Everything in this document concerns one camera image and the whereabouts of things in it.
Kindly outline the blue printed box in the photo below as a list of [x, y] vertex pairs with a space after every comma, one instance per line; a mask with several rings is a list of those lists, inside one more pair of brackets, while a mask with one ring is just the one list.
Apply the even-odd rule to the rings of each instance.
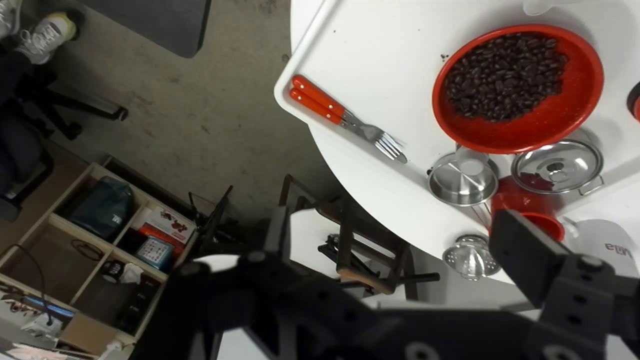
[[134, 256], [151, 267], [162, 271], [172, 259], [174, 246], [149, 235], [135, 251]]

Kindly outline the wooden shelf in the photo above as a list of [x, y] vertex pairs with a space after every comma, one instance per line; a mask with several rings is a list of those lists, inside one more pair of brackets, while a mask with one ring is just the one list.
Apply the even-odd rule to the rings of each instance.
[[[134, 214], [112, 243], [66, 219], [105, 176], [128, 183], [134, 194]], [[0, 302], [14, 312], [42, 314], [42, 333], [55, 341], [74, 315], [81, 313], [114, 328], [117, 334], [113, 341], [124, 347], [134, 346], [150, 324], [170, 272], [185, 261], [197, 234], [195, 229], [188, 244], [183, 245], [145, 225], [146, 216], [158, 206], [186, 218], [139, 180], [91, 164], [7, 253], [0, 254]], [[164, 269], [153, 268], [134, 256], [148, 236], [174, 246]], [[125, 264], [117, 284], [99, 273], [108, 260]]]

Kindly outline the red and black round object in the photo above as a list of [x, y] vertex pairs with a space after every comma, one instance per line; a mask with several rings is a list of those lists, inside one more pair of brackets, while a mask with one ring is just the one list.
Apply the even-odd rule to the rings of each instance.
[[633, 118], [640, 123], [640, 82], [628, 94], [626, 106]]

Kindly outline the small steel pot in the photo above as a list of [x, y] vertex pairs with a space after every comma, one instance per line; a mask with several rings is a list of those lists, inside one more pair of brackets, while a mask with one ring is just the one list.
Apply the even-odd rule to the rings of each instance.
[[485, 204], [498, 191], [499, 178], [494, 162], [489, 159], [482, 173], [461, 173], [455, 153], [441, 157], [427, 172], [427, 188], [442, 203], [453, 207], [475, 207]]

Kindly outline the dark floor mat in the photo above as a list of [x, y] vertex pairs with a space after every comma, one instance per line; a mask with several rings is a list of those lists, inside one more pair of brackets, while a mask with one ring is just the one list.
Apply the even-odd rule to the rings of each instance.
[[205, 39], [213, 0], [77, 0], [184, 59]]

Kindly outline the white cup with print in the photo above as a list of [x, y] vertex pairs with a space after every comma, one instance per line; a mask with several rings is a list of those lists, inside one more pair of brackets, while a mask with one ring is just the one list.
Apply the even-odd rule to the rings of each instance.
[[606, 219], [573, 221], [560, 218], [565, 229], [563, 244], [572, 252], [599, 258], [620, 276], [640, 278], [634, 243], [617, 223]]

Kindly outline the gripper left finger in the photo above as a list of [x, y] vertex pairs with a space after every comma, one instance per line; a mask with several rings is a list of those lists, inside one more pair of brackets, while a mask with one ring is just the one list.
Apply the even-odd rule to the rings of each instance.
[[323, 275], [290, 264], [290, 212], [277, 207], [266, 235], [231, 258], [175, 269], [130, 360], [218, 360], [240, 330], [268, 360], [381, 360], [365, 327], [377, 316]]

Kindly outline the small grey cup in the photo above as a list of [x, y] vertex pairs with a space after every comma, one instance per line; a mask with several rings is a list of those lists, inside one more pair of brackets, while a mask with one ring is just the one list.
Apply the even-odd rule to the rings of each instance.
[[487, 153], [475, 151], [459, 143], [455, 144], [454, 156], [458, 169], [467, 176], [481, 174], [489, 164], [490, 158]]

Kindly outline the colourless cup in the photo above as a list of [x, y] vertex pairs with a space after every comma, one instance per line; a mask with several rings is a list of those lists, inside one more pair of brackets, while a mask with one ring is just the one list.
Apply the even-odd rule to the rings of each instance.
[[553, 7], [578, 3], [581, 0], [522, 0], [524, 14], [530, 17], [541, 16]]

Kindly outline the dark teal bag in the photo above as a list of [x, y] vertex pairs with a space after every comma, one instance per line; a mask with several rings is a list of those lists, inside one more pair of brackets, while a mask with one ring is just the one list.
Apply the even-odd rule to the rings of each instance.
[[134, 193], [130, 185], [105, 176], [71, 209], [66, 219], [112, 243], [133, 214]]

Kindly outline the office chair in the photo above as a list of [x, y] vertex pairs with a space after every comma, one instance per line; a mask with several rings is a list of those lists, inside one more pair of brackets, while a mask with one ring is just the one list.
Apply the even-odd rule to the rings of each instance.
[[125, 121], [130, 112], [117, 105], [114, 112], [95, 107], [51, 89], [57, 80], [52, 70], [35, 70], [25, 74], [16, 92], [0, 105], [0, 220], [13, 223], [23, 209], [23, 202], [50, 177], [54, 159], [43, 139], [54, 130], [40, 118], [32, 118], [25, 104], [36, 107], [67, 139], [75, 140], [83, 130], [75, 121], [65, 121], [55, 108], [64, 107], [101, 117], [108, 121]]

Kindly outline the small steel strainer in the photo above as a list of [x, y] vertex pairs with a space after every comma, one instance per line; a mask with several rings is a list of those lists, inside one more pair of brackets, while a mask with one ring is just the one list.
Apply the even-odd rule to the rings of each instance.
[[443, 251], [442, 261], [469, 281], [491, 277], [502, 270], [491, 255], [489, 239], [484, 235], [460, 235]]

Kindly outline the orange bowl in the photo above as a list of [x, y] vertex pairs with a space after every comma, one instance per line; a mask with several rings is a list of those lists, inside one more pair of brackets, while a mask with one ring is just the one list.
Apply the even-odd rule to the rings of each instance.
[[[510, 122], [466, 118], [453, 109], [445, 91], [445, 78], [454, 64], [474, 47], [518, 32], [537, 32], [557, 39], [568, 57], [560, 94], [547, 97], [532, 112]], [[541, 23], [499, 28], [462, 46], [446, 61], [432, 90], [432, 109], [439, 127], [453, 141], [483, 153], [515, 154], [559, 141], [592, 114], [604, 86], [604, 69], [594, 47], [571, 30]]]

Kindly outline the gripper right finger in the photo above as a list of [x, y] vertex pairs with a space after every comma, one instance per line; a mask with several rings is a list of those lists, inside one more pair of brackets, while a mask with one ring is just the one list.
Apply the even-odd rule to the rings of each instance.
[[523, 359], [608, 360], [608, 338], [618, 337], [640, 360], [640, 278], [574, 253], [511, 209], [493, 215], [489, 251], [540, 310], [526, 331]]

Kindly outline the heap of coffee beans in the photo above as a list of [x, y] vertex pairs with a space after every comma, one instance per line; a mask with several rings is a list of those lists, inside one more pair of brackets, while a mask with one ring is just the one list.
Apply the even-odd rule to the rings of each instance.
[[445, 77], [446, 98], [459, 116], [509, 123], [562, 92], [568, 62], [556, 38], [540, 32], [501, 35], [455, 62]]

